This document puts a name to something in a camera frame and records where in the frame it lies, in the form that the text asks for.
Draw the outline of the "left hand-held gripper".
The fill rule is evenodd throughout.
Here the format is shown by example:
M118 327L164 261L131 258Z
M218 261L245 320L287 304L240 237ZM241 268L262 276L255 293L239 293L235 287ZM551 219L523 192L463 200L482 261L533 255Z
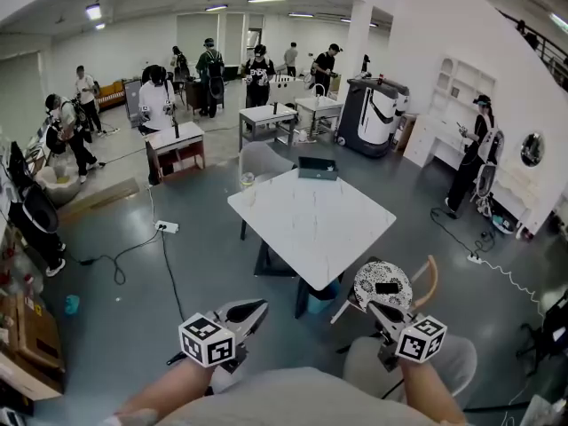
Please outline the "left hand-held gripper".
M268 311L266 300L254 299L227 303L220 311L195 313L178 326L180 351L166 365L190 359L203 368L222 367L234 373L248 355L245 341L260 328ZM241 322L229 320L226 312L241 312Z

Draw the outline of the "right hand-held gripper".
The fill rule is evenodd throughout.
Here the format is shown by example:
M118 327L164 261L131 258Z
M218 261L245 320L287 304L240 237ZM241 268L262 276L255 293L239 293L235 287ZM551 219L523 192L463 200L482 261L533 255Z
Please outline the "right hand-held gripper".
M447 326L432 316L414 315L408 310L383 302L367 304L375 318L374 338L382 338L378 359L390 372L400 360L421 364L436 355L444 342Z

